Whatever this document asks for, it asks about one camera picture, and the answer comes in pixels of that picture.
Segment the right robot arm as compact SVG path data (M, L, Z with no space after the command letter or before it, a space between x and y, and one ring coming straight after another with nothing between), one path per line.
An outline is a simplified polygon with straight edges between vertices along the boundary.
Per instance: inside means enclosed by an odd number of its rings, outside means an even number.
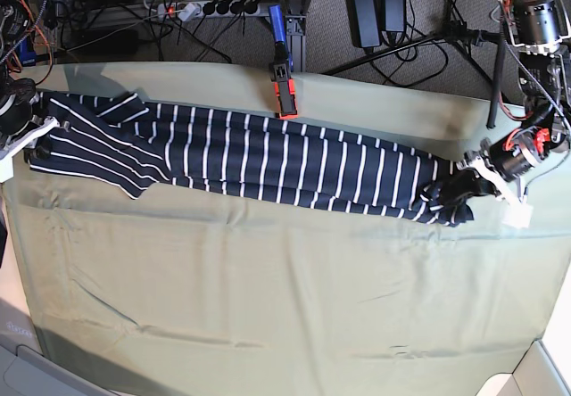
M48 0L1 0L1 181L14 176L14 157L35 148L40 138L60 123L41 109L39 83L21 75L22 46L42 37L40 27Z

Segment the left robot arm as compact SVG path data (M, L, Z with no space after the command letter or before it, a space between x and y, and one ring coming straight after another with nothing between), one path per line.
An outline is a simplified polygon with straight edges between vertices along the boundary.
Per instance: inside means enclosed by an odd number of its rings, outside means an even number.
M494 195L522 205L529 185L523 176L551 153L570 150L570 19L563 0L498 0L499 36L486 126L498 113L519 127L496 143L485 139L465 153L457 172L439 183L434 201L459 205L471 197ZM524 111L515 115L501 96L503 65L518 66Z

